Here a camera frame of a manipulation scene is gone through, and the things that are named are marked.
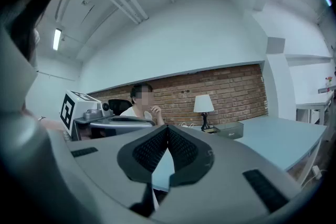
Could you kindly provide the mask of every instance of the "hand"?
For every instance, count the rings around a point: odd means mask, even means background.
[[[150,108],[151,113],[154,113],[155,115],[161,115],[161,108],[157,105],[154,105]]]

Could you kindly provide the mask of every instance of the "lamp base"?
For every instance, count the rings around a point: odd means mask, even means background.
[[[201,127],[201,130],[204,132],[204,130],[210,129],[209,124],[206,122],[206,117],[208,116],[208,114],[203,112],[201,115],[203,116],[203,126]]]

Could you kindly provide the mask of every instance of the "table lamp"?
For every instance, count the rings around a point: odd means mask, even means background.
[[[201,112],[203,116],[203,126],[202,131],[210,129],[209,124],[206,122],[206,117],[208,114],[206,112],[214,111],[214,106],[212,105],[209,94],[198,95],[195,99],[194,112]]]

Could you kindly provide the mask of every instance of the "black mesh chair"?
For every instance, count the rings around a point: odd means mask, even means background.
[[[109,106],[110,109],[113,110],[113,114],[115,114],[116,116],[120,116],[122,112],[126,111],[132,106],[132,103],[127,100],[110,99]]]

